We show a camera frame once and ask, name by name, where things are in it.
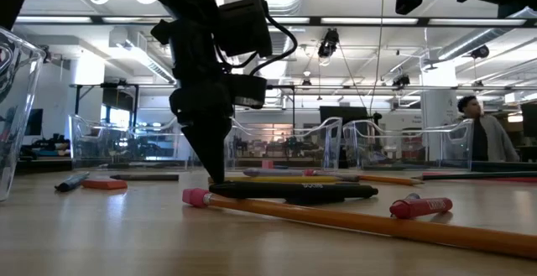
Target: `dark hair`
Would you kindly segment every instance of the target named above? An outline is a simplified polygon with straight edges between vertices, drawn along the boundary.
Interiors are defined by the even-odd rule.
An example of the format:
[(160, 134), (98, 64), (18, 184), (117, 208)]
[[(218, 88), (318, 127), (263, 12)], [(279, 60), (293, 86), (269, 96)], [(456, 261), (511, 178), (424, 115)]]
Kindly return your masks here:
[(463, 112), (462, 109), (468, 106), (468, 102), (476, 99), (476, 96), (465, 96), (461, 100), (459, 100), (459, 103), (456, 105), (456, 107), (459, 108), (459, 112)]

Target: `ceiling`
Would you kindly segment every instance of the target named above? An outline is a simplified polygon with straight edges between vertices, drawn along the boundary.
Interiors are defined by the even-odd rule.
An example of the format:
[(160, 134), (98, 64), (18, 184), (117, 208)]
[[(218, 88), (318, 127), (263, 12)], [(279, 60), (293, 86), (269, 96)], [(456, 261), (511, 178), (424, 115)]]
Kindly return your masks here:
[[(219, 3), (229, 3), (235, 0), (218, 0)], [(395, 0), (302, 0), (300, 10), (293, 16), (337, 16), (337, 17), (400, 17), (394, 11)], [(158, 3), (142, 4), (137, 0), (110, 0), (105, 4), (97, 5), (90, 0), (27, 0), (23, 6), (22, 14), (25, 15), (166, 15), (166, 11)], [(497, 7), (490, 3), (468, 0), (465, 3), (457, 3), (456, 0), (424, 0), (419, 8), (416, 8), (408, 17), (453, 17), (453, 18), (495, 18)], [(169, 50), (160, 46), (150, 36), (151, 26), (127, 27), (129, 34), (140, 33), (148, 39), (147, 51), (151, 57), (171, 70), (172, 61)], [(409, 59), (405, 64), (404, 72), (409, 74), (411, 84), (420, 83), (419, 55), (424, 49), (438, 49), (444, 47), (460, 37), (471, 33), (474, 29), (461, 28), (393, 28), (393, 27), (337, 27), (340, 35), (341, 46), (332, 56), (331, 63), (320, 66), (316, 55), (317, 46), (326, 33), (327, 27), (307, 26), (292, 27), (293, 33), (300, 45), (283, 64), (281, 70), (275, 65), (274, 70), (266, 70), (268, 76), (280, 80), (281, 83), (301, 84), (305, 79), (304, 72), (310, 72), (310, 80), (313, 85), (352, 85), (353, 79), (357, 85), (371, 86), (375, 82), (380, 86), (383, 83), (390, 84), (395, 74), (390, 71), (400, 63)], [(124, 77), (128, 81), (141, 83), (161, 83), (156, 81), (156, 76), (144, 65), (136, 60), (130, 60), (121, 56), (117, 48), (111, 47), (109, 42), (110, 32), (113, 27), (108, 25), (27, 25), (19, 24), (15, 31), (31, 38), (32, 36), (75, 36), (91, 46), (100, 50), (109, 63), (119, 65), (120, 70), (107, 73), (108, 77)], [(491, 51), (485, 63), (471, 58), (456, 58), (456, 77), (458, 84), (468, 83), (480, 77), (491, 74), (501, 74), (510, 67), (519, 65), (528, 60), (537, 58), (537, 42), (530, 42), (537, 37), (537, 29), (515, 29), (489, 43)], [(524, 42), (528, 44), (520, 49), (501, 55), (508, 49)], [(76, 58), (73, 49), (66, 49), (60, 53)], [(248, 73), (253, 68), (252, 63), (244, 72)], [(494, 86), (506, 86), (518, 83), (533, 83), (531, 79), (537, 78), (532, 69), (522, 69), (501, 77), (487, 84)], [(357, 91), (355, 89), (337, 90), (323, 88), (323, 94), (356, 95), (371, 93), (368, 89)], [(168, 90), (151, 89), (143, 91), (147, 95), (164, 95)], [(319, 90), (301, 90), (300, 94), (316, 94)], [(501, 96), (504, 91), (491, 91), (489, 96)], [(390, 95), (391, 91), (377, 91), (378, 95)]]

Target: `yellow pencil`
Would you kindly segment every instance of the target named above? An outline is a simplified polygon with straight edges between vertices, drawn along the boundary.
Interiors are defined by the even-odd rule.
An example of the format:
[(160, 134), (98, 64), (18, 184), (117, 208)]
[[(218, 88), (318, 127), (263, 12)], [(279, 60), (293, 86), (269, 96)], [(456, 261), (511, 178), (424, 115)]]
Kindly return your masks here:
[(247, 176), (227, 176), (224, 180), (234, 181), (252, 181), (266, 183), (336, 183), (340, 181), (358, 181), (358, 177), (338, 178), (336, 176), (264, 176), (264, 177), (247, 177)]

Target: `desk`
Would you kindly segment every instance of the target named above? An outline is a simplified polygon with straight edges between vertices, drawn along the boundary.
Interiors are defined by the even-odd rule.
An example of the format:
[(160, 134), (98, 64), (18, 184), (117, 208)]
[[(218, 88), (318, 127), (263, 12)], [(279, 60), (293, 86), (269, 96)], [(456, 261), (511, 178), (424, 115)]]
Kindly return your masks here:
[[(182, 174), (178, 183), (55, 194), (68, 174), (15, 177), (0, 203), (1, 275), (537, 275), (528, 259), (183, 205), (184, 188), (207, 186), (204, 172)], [(423, 221), (537, 235), (537, 185), (374, 186), (377, 197), (322, 207), (388, 216), (394, 200), (417, 192), (454, 203), (452, 214)]]

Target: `workshop room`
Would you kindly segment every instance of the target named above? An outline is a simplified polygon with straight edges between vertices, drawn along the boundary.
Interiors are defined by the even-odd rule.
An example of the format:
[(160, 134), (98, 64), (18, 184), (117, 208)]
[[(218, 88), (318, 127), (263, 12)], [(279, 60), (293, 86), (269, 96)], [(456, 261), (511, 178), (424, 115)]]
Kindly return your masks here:
[(0, 1), (0, 275), (537, 275), (537, 0)]

